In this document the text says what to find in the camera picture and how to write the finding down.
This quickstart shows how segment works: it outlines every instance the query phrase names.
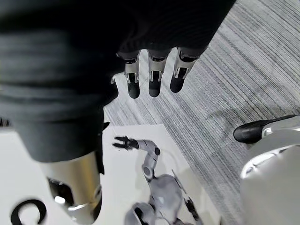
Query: black joint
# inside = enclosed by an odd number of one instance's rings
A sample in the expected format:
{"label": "black joint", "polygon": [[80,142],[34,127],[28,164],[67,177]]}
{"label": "black joint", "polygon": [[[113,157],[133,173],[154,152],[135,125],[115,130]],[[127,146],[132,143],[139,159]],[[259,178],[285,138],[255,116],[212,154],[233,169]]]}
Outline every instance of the black joint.
{"label": "black joint", "polygon": [[157,156],[159,156],[160,155],[160,150],[159,150],[159,148],[155,148],[155,154],[157,155]]}

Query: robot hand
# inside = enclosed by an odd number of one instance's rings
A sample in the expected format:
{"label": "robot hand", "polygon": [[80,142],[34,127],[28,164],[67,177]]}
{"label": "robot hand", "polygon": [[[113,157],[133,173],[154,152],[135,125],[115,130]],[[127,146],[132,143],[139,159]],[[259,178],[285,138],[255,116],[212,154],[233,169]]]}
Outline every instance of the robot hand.
{"label": "robot hand", "polygon": [[123,142],[123,144],[114,143],[113,146],[117,148],[122,148],[126,150],[132,150],[133,148],[138,149],[139,145],[135,139],[129,139],[127,136],[125,137],[115,137],[116,140]]}

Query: metal joint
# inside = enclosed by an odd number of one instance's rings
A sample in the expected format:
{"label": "metal joint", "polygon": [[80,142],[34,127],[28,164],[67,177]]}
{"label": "metal joint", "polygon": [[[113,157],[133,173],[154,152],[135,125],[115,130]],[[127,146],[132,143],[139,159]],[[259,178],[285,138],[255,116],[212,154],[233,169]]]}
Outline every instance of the metal joint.
{"label": "metal joint", "polygon": [[183,79],[185,79],[199,57],[191,62],[185,62],[181,59],[181,55],[182,55],[181,49],[178,48],[178,53],[177,53],[176,61],[174,64],[174,73],[173,74],[174,74],[175,78],[178,78],[180,69],[185,68],[185,69],[187,69],[183,76]]}

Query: black fabric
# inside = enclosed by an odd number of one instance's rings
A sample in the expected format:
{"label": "black fabric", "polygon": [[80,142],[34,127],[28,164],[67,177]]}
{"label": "black fabric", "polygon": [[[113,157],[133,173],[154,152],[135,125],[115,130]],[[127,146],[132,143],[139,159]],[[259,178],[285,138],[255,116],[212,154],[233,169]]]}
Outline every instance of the black fabric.
{"label": "black fabric", "polygon": [[203,48],[233,3],[2,0],[0,116],[37,161],[87,154],[97,148],[103,106],[118,95],[110,81],[124,62],[116,53]]}

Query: humanoid robot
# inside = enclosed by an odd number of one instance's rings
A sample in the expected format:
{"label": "humanoid robot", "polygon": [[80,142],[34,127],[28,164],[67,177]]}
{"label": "humanoid robot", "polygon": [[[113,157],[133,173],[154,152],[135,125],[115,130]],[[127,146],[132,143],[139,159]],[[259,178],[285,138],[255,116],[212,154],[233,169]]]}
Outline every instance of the humanoid robot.
{"label": "humanoid robot", "polygon": [[125,215],[125,225],[191,225],[184,223],[178,218],[178,212],[184,201],[188,211],[193,215],[196,225],[203,225],[194,203],[187,195],[181,182],[174,174],[162,174],[155,176],[154,169],[160,155],[160,149],[150,140],[135,140],[125,137],[116,137],[120,143],[114,143],[117,148],[124,148],[127,151],[141,149],[147,152],[142,165],[142,172],[150,187],[149,202],[137,202]]}

